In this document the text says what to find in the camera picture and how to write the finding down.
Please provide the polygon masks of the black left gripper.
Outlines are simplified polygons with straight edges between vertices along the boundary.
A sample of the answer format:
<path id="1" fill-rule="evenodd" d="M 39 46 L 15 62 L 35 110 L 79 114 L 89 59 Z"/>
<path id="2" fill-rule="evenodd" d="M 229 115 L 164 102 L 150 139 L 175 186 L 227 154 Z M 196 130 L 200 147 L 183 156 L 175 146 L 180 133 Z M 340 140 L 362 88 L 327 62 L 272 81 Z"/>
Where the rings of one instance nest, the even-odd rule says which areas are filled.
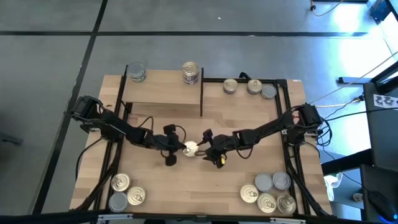
<path id="1" fill-rule="evenodd" d="M 177 163 L 177 154 L 186 154 L 187 150 L 183 149 L 184 141 L 179 140 L 176 133 L 176 124 L 170 124 L 163 127 L 164 135 L 153 135 L 152 142 L 155 148 L 161 151 L 161 156 L 165 159 L 166 166 L 173 166 Z"/>

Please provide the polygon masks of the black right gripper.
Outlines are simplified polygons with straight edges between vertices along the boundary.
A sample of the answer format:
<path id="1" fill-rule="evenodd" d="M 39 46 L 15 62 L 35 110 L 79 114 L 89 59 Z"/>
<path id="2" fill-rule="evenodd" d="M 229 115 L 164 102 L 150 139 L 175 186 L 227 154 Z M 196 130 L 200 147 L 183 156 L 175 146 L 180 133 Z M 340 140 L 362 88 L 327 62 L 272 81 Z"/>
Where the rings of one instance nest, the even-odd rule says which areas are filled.
<path id="1" fill-rule="evenodd" d="M 203 156 L 203 160 L 212 162 L 217 168 L 222 168 L 224 165 L 221 164 L 221 158 L 224 157 L 226 160 L 226 153 L 236 149 L 236 136 L 220 134 L 213 137 L 212 131 L 207 129 L 203 133 L 203 140 L 197 143 L 197 146 L 205 143 L 209 143 L 210 147 L 205 151 L 199 151 L 198 155 Z"/>

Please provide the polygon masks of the green label tuna can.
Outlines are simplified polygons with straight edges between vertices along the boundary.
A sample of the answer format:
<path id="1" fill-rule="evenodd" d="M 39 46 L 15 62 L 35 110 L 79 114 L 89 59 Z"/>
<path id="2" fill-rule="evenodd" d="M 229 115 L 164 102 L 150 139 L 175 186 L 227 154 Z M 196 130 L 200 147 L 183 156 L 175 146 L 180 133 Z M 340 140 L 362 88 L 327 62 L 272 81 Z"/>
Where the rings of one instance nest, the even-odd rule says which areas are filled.
<path id="1" fill-rule="evenodd" d="M 261 192 L 268 192 L 273 187 L 272 177 L 269 174 L 258 174 L 254 179 L 255 186 Z"/>
<path id="2" fill-rule="evenodd" d="M 274 187 L 278 190 L 287 190 L 291 186 L 291 179 L 285 172 L 276 172 L 272 175 Z"/>
<path id="3" fill-rule="evenodd" d="M 146 70 L 140 62 L 133 62 L 127 66 L 127 74 L 134 82 L 143 82 L 146 79 Z"/>
<path id="4" fill-rule="evenodd" d="M 265 99 L 273 99 L 276 96 L 277 90 L 272 85 L 264 85 L 261 90 L 261 96 Z"/>
<path id="5" fill-rule="evenodd" d="M 127 195 L 124 192 L 113 193 L 109 198 L 108 206 L 112 212 L 123 212 L 127 205 Z"/>

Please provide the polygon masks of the wooden shelf board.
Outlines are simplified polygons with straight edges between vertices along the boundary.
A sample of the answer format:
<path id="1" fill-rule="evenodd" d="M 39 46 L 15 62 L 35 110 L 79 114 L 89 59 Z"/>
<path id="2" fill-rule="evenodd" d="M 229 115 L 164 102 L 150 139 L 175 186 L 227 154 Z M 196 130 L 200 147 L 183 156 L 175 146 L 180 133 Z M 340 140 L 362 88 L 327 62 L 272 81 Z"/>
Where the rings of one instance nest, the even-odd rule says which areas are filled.
<path id="1" fill-rule="evenodd" d="M 186 84 L 180 70 L 146 70 L 143 82 L 137 83 L 127 77 L 123 101 L 199 105 L 200 94 L 200 81 L 194 85 Z"/>

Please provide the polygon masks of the white plastic object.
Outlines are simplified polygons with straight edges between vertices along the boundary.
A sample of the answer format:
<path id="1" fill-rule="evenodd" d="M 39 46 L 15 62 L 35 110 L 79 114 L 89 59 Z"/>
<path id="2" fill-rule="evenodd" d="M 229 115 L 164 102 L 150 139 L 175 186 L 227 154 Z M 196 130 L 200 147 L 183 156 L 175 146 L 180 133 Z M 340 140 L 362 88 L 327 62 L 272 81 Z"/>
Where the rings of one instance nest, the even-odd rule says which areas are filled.
<path id="1" fill-rule="evenodd" d="M 343 178 L 343 173 L 339 172 L 337 174 L 332 174 L 332 175 L 326 175 L 323 177 L 325 181 L 325 186 L 326 186 L 326 192 L 329 201 L 334 201 L 334 191 L 333 189 L 338 188 L 341 184 L 342 178 Z"/>

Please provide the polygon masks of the black desk leg bar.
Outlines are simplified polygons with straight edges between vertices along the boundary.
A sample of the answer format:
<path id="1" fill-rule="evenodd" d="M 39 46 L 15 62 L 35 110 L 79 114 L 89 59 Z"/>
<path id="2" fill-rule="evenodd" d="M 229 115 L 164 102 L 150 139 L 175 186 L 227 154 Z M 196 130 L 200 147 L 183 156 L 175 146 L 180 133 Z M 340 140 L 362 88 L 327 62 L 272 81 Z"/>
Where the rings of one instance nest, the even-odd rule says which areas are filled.
<path id="1" fill-rule="evenodd" d="M 333 159 L 332 161 L 323 163 L 322 171 L 324 175 L 329 175 L 343 172 L 345 170 L 357 169 L 360 167 L 360 165 L 374 165 L 372 149 L 367 149 L 349 156 Z"/>

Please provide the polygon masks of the black flat stand base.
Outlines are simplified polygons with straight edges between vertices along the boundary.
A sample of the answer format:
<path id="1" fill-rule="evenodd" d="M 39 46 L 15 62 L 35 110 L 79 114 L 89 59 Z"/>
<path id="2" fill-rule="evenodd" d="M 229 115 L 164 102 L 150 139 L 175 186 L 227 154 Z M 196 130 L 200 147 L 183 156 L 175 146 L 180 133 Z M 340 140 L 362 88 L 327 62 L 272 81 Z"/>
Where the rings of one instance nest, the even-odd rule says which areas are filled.
<path id="1" fill-rule="evenodd" d="M 364 83 L 370 82 L 372 78 L 359 78 L 359 77 L 339 77 L 337 79 L 338 84 L 349 84 L 362 85 Z"/>

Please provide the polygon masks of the black low desk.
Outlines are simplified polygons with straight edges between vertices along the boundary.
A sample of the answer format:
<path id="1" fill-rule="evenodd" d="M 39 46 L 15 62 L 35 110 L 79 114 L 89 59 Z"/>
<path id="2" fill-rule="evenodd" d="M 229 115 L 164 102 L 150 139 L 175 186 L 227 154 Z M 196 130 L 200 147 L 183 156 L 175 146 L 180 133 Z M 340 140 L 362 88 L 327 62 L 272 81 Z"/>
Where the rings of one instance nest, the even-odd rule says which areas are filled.
<path id="1" fill-rule="evenodd" d="M 361 219 L 367 222 L 382 224 L 398 224 L 398 172 L 379 167 L 361 165 L 361 183 L 363 187 L 364 208 Z M 383 194 L 395 207 L 396 217 L 393 222 L 386 220 L 368 202 L 367 190 L 375 190 Z"/>

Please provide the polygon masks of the black computer mouse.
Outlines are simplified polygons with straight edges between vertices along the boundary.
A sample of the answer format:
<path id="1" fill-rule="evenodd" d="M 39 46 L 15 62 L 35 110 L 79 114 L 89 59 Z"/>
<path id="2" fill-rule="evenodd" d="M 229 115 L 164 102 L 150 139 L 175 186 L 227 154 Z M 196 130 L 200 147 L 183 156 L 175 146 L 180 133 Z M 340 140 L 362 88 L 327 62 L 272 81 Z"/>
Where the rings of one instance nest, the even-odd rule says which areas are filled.
<path id="1" fill-rule="evenodd" d="M 369 191 L 368 201 L 383 219 L 394 222 L 398 219 L 396 206 L 379 191 Z"/>

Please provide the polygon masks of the white paper with black marks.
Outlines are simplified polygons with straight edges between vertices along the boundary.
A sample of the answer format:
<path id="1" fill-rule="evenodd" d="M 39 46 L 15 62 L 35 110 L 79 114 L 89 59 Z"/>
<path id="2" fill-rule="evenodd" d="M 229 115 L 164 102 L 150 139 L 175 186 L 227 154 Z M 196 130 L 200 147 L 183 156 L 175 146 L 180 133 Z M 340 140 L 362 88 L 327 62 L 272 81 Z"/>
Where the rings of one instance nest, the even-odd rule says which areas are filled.
<path id="1" fill-rule="evenodd" d="M 397 97 L 373 94 L 373 102 L 374 102 L 374 106 L 377 106 L 380 108 L 398 110 L 398 98 Z"/>

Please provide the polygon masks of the blue box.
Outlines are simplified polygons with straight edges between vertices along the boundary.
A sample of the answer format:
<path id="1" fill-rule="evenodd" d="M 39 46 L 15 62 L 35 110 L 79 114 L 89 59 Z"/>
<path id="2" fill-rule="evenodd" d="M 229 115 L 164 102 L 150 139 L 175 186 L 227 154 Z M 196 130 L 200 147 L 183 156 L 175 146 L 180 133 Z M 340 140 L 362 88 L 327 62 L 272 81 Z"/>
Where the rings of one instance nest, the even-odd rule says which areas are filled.
<path id="1" fill-rule="evenodd" d="M 371 3 L 369 15 L 373 19 L 383 21 L 391 13 L 387 0 L 369 0 L 369 2 Z"/>

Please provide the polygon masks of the silver metal bracket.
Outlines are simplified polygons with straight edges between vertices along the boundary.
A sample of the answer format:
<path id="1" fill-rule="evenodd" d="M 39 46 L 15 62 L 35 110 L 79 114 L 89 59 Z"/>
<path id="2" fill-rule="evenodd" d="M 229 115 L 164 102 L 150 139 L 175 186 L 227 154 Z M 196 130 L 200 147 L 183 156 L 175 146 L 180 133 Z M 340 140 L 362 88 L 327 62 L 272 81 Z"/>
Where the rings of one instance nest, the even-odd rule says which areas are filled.
<path id="1" fill-rule="evenodd" d="M 307 224 L 305 220 L 294 219 L 294 218 L 276 218 L 276 217 L 270 217 L 270 222 L 276 224 Z"/>
<path id="2" fill-rule="evenodd" d="M 133 214 L 105 214 L 99 215 L 96 224 L 109 224 L 110 221 L 114 220 L 128 220 L 132 219 Z"/>

